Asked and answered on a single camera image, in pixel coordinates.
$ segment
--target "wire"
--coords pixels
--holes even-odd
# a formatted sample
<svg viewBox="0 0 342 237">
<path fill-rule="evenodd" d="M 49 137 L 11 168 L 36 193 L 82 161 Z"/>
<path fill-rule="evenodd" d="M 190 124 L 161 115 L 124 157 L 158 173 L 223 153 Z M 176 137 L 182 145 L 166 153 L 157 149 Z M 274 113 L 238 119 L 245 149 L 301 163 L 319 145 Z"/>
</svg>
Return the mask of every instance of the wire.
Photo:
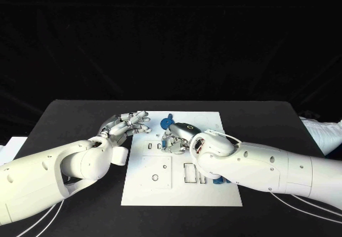
<svg viewBox="0 0 342 237">
<path fill-rule="evenodd" d="M 59 213 L 59 210 L 60 210 L 60 207 L 62 207 L 62 203 L 60 203 L 59 209 L 56 210 L 56 214 L 55 214 L 55 217 L 52 218 L 52 221 L 53 221 L 53 219 L 55 219 L 56 216 L 57 216 L 57 213 Z M 37 237 L 37 236 L 43 233 L 43 231 L 47 229 L 49 225 L 52 224 L 52 221 L 47 223 L 44 229 L 40 231 L 40 233 L 36 235 L 36 237 Z"/>
<path fill-rule="evenodd" d="M 304 199 L 301 199 L 301 198 L 297 197 L 296 195 L 293 195 L 293 196 L 294 196 L 300 201 L 303 201 L 303 202 L 307 203 L 309 205 L 314 206 L 316 208 L 319 208 L 319 209 L 322 209 L 322 210 L 330 212 L 332 214 L 335 214 L 335 215 L 337 215 L 337 216 L 342 216 L 342 214 L 339 214 L 337 212 L 333 212 L 333 211 L 330 211 L 329 209 L 326 209 L 326 208 L 323 208 L 323 207 L 314 205 L 313 203 L 307 202 Z"/>
<path fill-rule="evenodd" d="M 310 212 L 306 212 L 306 211 L 297 209 L 294 206 L 291 206 L 290 204 L 287 204 L 272 193 L 270 193 L 270 194 L 280 200 L 280 202 L 283 202 L 288 207 L 291 207 L 291 208 L 296 209 L 297 211 L 301 211 L 303 213 L 306 213 L 306 214 L 309 214 L 309 215 L 311 215 L 311 216 L 316 216 L 316 217 L 319 217 L 319 218 L 322 218 L 322 219 L 324 219 L 324 220 L 327 220 L 327 221 L 333 221 L 333 222 L 342 224 L 342 221 L 332 220 L 332 219 L 329 219 L 329 218 L 326 218 L 326 217 L 317 216 L 317 215 L 311 214 Z"/>
<path fill-rule="evenodd" d="M 43 220 L 43 218 L 47 216 L 49 212 L 52 211 L 55 205 L 50 207 L 50 209 L 47 210 L 47 212 L 44 213 L 44 215 L 42 216 L 42 218 L 37 220 L 37 222 L 27 228 L 27 230 L 19 234 L 16 237 L 20 237 L 36 225 L 37 223 Z"/>
<path fill-rule="evenodd" d="M 221 135 L 223 135 L 225 137 L 229 137 L 229 138 L 234 139 L 238 143 L 241 143 L 241 141 L 239 141 L 236 138 L 234 138 L 232 136 L 229 136 L 229 135 L 226 135 L 226 134 L 223 134 L 223 133 L 221 133 L 221 132 L 216 132 L 216 131 L 212 130 L 212 129 L 209 129 L 209 131 L 213 131 L 216 134 L 221 134 Z"/>
</svg>

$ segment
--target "black curtain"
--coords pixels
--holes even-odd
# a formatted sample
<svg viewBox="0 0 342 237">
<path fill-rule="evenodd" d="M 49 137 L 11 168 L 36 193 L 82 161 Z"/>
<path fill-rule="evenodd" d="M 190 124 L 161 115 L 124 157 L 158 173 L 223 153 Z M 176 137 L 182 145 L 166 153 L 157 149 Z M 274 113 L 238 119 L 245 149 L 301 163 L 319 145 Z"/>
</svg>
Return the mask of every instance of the black curtain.
<svg viewBox="0 0 342 237">
<path fill-rule="evenodd" d="M 281 100 L 337 121 L 340 44 L 333 8 L 1 3 L 0 142 L 55 99 Z"/>
</svg>

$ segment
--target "blue object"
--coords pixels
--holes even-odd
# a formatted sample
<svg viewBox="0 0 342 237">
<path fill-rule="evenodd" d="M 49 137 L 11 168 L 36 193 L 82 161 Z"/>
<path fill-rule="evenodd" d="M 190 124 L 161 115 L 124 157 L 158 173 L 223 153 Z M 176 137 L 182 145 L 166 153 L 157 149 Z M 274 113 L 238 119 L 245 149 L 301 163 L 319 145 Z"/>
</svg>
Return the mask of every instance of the blue object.
<svg viewBox="0 0 342 237">
<path fill-rule="evenodd" d="M 223 177 L 221 176 L 218 179 L 212 180 L 213 184 L 222 184 L 223 183 Z"/>
<path fill-rule="evenodd" d="M 171 114 L 169 114 L 167 118 L 164 118 L 160 122 L 160 127 L 163 130 L 166 130 L 169 128 L 169 126 L 174 123 L 174 121 L 171 120 L 173 116 Z"/>
</svg>

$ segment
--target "gray surface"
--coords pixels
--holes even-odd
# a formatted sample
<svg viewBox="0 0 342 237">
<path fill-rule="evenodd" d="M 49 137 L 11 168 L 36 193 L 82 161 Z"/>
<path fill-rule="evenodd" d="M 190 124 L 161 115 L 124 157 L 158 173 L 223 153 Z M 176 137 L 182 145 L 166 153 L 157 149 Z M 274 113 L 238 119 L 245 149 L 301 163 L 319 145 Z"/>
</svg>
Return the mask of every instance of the gray surface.
<svg viewBox="0 0 342 237">
<path fill-rule="evenodd" d="M 91 138 L 109 116 L 137 110 L 218 111 L 226 134 L 239 140 L 323 157 L 287 102 L 63 100 L 50 103 L 17 157 Z M 127 166 L 112 165 L 96 184 L 65 200 L 40 236 L 335 236 L 342 230 L 336 223 L 298 213 L 268 193 L 245 187 L 239 187 L 244 207 L 120 206 L 125 170 Z M 294 198 L 281 197 L 303 206 Z M 19 234 L 40 216 L 1 226 L 1 236 Z M 27 236 L 34 236 L 52 216 Z"/>
</svg>

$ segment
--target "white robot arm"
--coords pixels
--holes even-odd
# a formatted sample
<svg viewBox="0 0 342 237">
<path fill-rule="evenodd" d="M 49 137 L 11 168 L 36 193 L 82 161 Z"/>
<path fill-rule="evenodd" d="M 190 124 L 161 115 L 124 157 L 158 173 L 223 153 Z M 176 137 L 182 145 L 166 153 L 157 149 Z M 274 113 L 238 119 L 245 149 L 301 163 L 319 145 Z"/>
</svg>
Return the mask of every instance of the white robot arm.
<svg viewBox="0 0 342 237">
<path fill-rule="evenodd" d="M 222 135 L 174 123 L 166 131 L 164 138 L 171 142 L 166 142 L 164 151 L 171 152 L 182 146 L 174 152 L 179 154 L 189 148 L 192 162 L 210 179 L 223 176 L 251 189 L 298 195 L 342 209 L 342 161 L 248 142 L 234 145 Z"/>
<path fill-rule="evenodd" d="M 128 135 L 148 133 L 148 114 L 112 116 L 98 135 L 13 160 L 0 167 L 0 225 L 37 214 L 101 179 L 109 165 L 124 165 Z M 62 174 L 69 177 L 63 182 Z"/>
</svg>

